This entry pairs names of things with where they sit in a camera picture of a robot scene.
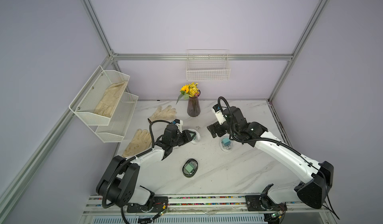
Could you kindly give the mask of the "green charger plug front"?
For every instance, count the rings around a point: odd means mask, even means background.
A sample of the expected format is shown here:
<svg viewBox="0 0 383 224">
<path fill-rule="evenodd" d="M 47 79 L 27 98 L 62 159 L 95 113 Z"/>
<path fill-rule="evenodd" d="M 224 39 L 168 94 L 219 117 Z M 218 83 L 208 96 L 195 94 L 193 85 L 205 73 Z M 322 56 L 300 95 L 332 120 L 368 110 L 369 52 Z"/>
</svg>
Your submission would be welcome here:
<svg viewBox="0 0 383 224">
<path fill-rule="evenodd" d="M 186 173 L 188 174 L 191 174 L 195 171 L 195 165 L 193 163 L 188 163 L 186 166 L 185 166 L 185 171 Z"/>
</svg>

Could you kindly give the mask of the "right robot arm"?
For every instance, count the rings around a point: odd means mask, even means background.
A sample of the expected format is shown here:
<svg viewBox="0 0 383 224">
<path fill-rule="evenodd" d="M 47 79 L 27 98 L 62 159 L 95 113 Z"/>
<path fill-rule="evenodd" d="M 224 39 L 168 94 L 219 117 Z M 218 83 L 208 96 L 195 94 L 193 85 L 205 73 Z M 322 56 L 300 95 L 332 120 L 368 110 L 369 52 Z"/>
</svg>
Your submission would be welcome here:
<svg viewBox="0 0 383 224">
<path fill-rule="evenodd" d="M 299 179 L 293 188 L 276 187 L 269 184 L 265 187 L 257 201 L 247 200 L 248 206 L 255 211 L 271 211 L 279 209 L 281 221 L 287 208 L 287 202 L 300 201 L 313 209 L 325 208 L 332 214 L 335 210 L 330 202 L 329 191 L 333 185 L 334 167 L 331 163 L 322 163 L 311 159 L 278 139 L 267 127 L 258 122 L 247 122 L 238 107 L 230 106 L 220 96 L 217 104 L 212 107 L 217 121 L 207 127 L 211 136 L 228 135 L 229 140 L 241 144 L 249 144 L 267 153 L 287 167 Z"/>
</svg>

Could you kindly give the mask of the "teal charger plug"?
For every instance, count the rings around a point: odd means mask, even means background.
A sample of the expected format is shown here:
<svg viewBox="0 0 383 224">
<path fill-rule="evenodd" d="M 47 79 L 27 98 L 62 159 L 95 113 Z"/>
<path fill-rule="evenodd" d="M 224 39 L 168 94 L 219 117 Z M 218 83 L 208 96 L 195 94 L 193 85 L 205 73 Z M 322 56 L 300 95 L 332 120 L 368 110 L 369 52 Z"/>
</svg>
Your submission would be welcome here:
<svg viewBox="0 0 383 224">
<path fill-rule="evenodd" d="M 225 137 L 221 140 L 221 145 L 223 147 L 230 147 L 231 146 L 231 140 L 228 137 Z"/>
</svg>

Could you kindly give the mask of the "clear round case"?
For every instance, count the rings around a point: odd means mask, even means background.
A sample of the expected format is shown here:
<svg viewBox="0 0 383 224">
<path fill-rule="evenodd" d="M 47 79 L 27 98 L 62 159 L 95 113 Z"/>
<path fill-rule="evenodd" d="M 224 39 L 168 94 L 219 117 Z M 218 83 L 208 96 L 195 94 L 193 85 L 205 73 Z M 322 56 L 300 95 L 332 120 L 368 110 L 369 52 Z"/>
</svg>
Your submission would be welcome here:
<svg viewBox="0 0 383 224">
<path fill-rule="evenodd" d="M 200 134 L 194 129 L 189 129 L 189 131 L 191 132 L 191 136 L 193 137 L 191 143 L 197 145 L 201 139 Z"/>
<path fill-rule="evenodd" d="M 223 152 L 231 152 L 233 149 L 233 142 L 228 135 L 222 136 L 219 141 L 219 147 Z"/>
</svg>

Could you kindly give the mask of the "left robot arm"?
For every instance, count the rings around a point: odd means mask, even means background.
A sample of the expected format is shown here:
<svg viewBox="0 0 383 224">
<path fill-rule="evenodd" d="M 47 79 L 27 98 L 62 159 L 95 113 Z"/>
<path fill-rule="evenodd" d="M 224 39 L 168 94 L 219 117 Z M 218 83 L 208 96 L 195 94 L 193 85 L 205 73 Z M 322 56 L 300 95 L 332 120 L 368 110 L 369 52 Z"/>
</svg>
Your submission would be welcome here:
<svg viewBox="0 0 383 224">
<path fill-rule="evenodd" d="M 181 130 L 182 121 L 179 119 L 172 122 L 149 120 L 149 123 L 149 137 L 144 137 L 143 132 L 139 136 L 149 142 L 149 147 L 130 158 L 119 155 L 113 157 L 96 186 L 96 193 L 102 197 L 102 208 L 118 206 L 126 224 L 129 221 L 125 216 L 125 206 L 131 205 L 143 212 L 149 212 L 156 205 L 155 193 L 137 185 L 141 167 L 164 160 L 174 147 L 190 143 L 199 136 L 197 131 Z"/>
</svg>

